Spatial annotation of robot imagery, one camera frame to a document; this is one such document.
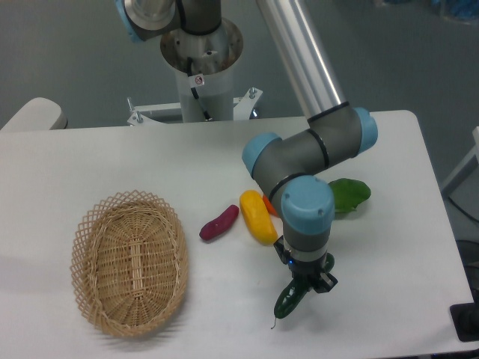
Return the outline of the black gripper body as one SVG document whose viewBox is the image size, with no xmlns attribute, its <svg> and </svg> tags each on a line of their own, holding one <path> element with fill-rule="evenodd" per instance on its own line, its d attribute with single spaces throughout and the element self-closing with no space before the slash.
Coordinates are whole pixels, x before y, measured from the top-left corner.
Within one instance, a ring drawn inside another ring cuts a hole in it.
<svg viewBox="0 0 479 359">
<path fill-rule="evenodd" d="M 292 256 L 292 252 L 284 246 L 284 240 L 278 239 L 273 244 L 280 261 L 285 264 L 292 272 L 292 277 L 303 276 L 308 280 L 308 284 L 312 287 L 313 278 L 321 272 L 329 273 L 329 253 L 325 253 L 319 259 L 310 262 L 300 261 Z"/>
</svg>

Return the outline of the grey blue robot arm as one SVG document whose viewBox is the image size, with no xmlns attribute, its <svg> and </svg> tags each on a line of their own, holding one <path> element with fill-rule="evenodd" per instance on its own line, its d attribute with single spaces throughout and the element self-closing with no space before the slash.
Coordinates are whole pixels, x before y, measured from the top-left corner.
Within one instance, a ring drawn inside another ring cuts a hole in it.
<svg viewBox="0 0 479 359">
<path fill-rule="evenodd" d="M 370 113 L 352 108 L 336 82 L 303 1 L 259 1 L 308 128 L 283 139 L 251 139 L 242 160 L 283 222 L 275 243 L 296 284 L 328 292 L 336 284 L 327 266 L 335 196 L 319 172 L 370 149 L 378 129 Z M 117 1 L 134 41 L 159 37 L 161 53 L 177 74 L 184 122 L 232 120 L 229 69 L 243 41 L 222 16 L 220 1 Z"/>
</svg>

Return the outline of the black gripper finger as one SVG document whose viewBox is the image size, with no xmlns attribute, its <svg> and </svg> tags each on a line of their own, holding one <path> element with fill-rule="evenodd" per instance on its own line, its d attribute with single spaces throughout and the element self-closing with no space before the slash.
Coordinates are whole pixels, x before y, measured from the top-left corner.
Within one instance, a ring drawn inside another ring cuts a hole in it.
<svg viewBox="0 0 479 359">
<path fill-rule="evenodd" d="M 330 292 L 337 284 L 337 278 L 326 272 L 319 273 L 312 281 L 312 287 L 316 293 Z"/>
<path fill-rule="evenodd" d="M 290 294 L 303 294 L 308 292 L 308 280 L 303 276 L 296 276 L 290 282 Z"/>
</svg>

